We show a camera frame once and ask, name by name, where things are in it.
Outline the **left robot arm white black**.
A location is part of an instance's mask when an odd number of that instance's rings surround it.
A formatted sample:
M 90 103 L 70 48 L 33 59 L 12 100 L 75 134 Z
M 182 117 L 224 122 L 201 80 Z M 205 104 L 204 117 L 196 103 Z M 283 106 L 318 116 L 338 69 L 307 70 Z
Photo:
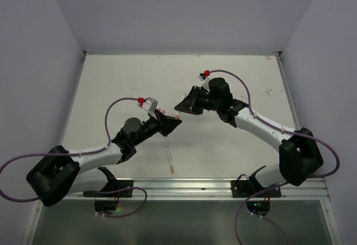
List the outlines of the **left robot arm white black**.
M 93 151 L 70 152 L 63 146 L 54 147 L 27 174 L 26 180 L 44 206 L 52 206 L 74 191 L 75 179 L 80 174 L 128 161 L 136 146 L 159 133 L 168 136 L 182 120 L 155 110 L 147 121 L 128 118 L 117 135 L 103 148 Z

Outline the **peach cap pen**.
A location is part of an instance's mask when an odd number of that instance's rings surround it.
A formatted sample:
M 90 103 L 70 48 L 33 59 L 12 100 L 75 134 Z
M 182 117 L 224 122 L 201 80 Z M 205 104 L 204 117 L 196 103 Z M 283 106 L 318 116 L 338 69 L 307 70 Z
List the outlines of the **peach cap pen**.
M 174 170 L 174 166 L 173 166 L 173 162 L 172 162 L 172 158 L 171 158 L 170 148 L 168 146 L 166 146 L 166 153 L 167 153 L 168 163 L 170 166 L 170 172 L 171 172 L 171 174 L 174 174 L 175 170 Z

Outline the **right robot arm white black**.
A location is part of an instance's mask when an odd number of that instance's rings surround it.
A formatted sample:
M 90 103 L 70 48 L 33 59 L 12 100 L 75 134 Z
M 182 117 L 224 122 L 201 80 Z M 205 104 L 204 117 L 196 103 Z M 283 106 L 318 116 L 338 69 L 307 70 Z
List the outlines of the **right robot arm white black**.
M 286 133 L 276 124 L 267 126 L 251 114 L 247 103 L 233 97 L 223 78 L 206 79 L 202 86 L 193 86 L 175 110 L 194 115 L 214 111 L 223 122 L 253 134 L 278 152 L 276 164 L 260 167 L 243 182 L 241 188 L 250 195 L 261 196 L 270 186 L 284 182 L 299 186 L 324 164 L 310 130 Z

